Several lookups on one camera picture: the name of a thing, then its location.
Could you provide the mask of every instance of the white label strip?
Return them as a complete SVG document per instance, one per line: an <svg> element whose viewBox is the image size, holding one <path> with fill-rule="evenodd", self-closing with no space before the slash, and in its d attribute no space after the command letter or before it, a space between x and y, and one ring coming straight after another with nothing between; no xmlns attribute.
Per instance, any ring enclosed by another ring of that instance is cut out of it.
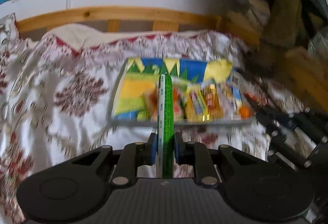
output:
<svg viewBox="0 0 328 224"><path fill-rule="evenodd" d="M165 103L165 75L161 75L160 87L158 90L158 154L156 163L156 177L163 177L163 140L164 140L164 103Z"/></svg>

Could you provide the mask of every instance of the pillow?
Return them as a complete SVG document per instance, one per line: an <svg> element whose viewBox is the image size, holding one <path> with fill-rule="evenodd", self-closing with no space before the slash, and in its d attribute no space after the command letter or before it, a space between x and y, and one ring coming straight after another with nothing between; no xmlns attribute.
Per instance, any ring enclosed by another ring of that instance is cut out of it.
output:
<svg viewBox="0 0 328 224"><path fill-rule="evenodd" d="M16 15L10 14L0 19L0 47L11 47L19 40Z"/></svg>

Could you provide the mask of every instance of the bed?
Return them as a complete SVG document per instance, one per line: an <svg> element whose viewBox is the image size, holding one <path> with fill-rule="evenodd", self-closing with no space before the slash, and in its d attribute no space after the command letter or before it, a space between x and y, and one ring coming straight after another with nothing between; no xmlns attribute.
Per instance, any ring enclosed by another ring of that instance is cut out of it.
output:
<svg viewBox="0 0 328 224"><path fill-rule="evenodd" d="M74 24L95 20L106 20L108 33ZM119 33L120 20L154 23L146 33ZM204 30L179 33L180 24ZM101 145L122 149L131 142L145 142L155 131L108 125L110 95L126 58L224 58L243 68L243 53L260 44L257 32L224 17L155 8L92 7L19 22L9 15L0 20L0 27L0 220L5 224L24 220L15 192L29 175ZM19 37L40 28L47 29L40 41ZM291 97L284 89L283 94ZM283 103L286 111L304 107L293 99L292 105ZM263 160L270 142L256 121L240 127L201 125L180 131L184 140L210 148L229 144ZM175 177L191 174L190 167L175 165ZM138 176L154 177L155 168L143 166Z"/></svg>

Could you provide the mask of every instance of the bed sheet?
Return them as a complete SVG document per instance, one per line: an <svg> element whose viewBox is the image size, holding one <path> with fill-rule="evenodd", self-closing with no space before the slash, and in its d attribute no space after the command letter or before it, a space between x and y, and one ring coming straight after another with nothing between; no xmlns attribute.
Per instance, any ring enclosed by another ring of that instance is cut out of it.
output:
<svg viewBox="0 0 328 224"><path fill-rule="evenodd" d="M122 149L146 142L152 128L108 126L108 104L118 73L129 57L173 57L212 61L226 58L242 67L245 47L213 31L196 36L153 34L104 42L86 38L86 27L69 36L52 31L40 42L17 41L0 48L0 222L21 223L16 189L29 175L101 145ZM181 130L185 141L209 148L229 144L265 159L269 139L257 123L244 128ZM175 177L191 176L175 166ZM155 168L138 176L154 177Z"/></svg>

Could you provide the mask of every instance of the bed frame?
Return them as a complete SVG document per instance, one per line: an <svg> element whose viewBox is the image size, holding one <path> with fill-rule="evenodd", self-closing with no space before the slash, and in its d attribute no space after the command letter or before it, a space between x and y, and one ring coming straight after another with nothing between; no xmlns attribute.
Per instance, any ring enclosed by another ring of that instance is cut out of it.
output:
<svg viewBox="0 0 328 224"><path fill-rule="evenodd" d="M252 27L226 17L161 8L85 7L39 15L21 20L17 24L19 31L25 33L42 28L49 31L68 23L99 20L108 22L108 32L119 32L120 20L147 20L154 22L153 31L177 32L180 24L195 25L197 28L230 33L254 48L260 45L260 34ZM296 48L282 56L276 65L276 75L306 105L328 112L328 66L313 60L305 49Z"/></svg>

